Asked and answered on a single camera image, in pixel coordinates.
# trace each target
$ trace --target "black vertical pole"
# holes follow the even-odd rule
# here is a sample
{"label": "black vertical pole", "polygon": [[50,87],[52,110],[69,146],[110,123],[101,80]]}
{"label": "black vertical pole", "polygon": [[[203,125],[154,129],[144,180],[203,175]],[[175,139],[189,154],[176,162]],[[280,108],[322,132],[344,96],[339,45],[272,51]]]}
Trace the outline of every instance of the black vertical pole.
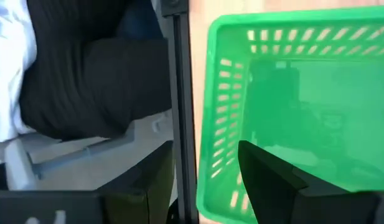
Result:
{"label": "black vertical pole", "polygon": [[194,117],[189,42],[189,1],[161,0],[162,16],[169,23],[174,148],[179,223],[198,223]]}

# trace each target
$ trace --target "basket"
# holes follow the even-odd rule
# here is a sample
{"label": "basket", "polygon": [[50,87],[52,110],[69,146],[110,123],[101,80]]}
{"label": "basket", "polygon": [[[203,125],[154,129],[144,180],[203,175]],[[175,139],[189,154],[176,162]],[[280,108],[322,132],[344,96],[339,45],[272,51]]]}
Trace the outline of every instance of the basket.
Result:
{"label": "basket", "polygon": [[344,189],[384,190],[384,6],[217,19],[197,207],[218,222],[257,223],[239,140]]}

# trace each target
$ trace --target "wooden surface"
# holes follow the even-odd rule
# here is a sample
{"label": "wooden surface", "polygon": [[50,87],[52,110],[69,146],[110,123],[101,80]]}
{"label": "wooden surface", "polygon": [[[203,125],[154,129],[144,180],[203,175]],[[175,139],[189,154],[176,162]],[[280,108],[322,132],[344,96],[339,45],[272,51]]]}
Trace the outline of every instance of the wooden surface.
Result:
{"label": "wooden surface", "polygon": [[[384,5],[384,0],[189,0],[197,169],[202,130],[205,56],[209,25],[224,14]],[[215,223],[200,216],[200,223]]]}

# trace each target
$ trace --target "black plastic part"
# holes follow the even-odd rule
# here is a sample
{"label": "black plastic part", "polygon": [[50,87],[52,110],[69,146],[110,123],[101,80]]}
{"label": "black plastic part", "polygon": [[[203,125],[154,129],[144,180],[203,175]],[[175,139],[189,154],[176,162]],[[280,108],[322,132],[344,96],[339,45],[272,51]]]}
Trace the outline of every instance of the black plastic part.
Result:
{"label": "black plastic part", "polygon": [[[39,223],[165,224],[174,183],[172,147],[172,141],[165,142],[95,191],[0,190],[0,224],[25,223],[31,217]],[[65,222],[55,222],[61,216]]]}
{"label": "black plastic part", "polygon": [[248,141],[238,158],[260,224],[384,223],[384,192],[347,192]]}
{"label": "black plastic part", "polygon": [[189,14],[187,13],[189,1],[178,0],[177,6],[173,8],[168,5],[169,1],[172,2],[161,0],[161,10],[163,16],[168,16],[179,223],[198,223]]}

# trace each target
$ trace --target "white fabric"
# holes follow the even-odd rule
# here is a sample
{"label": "white fabric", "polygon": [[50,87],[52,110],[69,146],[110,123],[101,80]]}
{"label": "white fabric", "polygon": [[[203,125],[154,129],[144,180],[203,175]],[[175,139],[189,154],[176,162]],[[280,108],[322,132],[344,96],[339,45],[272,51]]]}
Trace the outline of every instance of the white fabric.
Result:
{"label": "white fabric", "polygon": [[0,0],[0,142],[32,132],[21,120],[18,99],[36,54],[26,0]]}

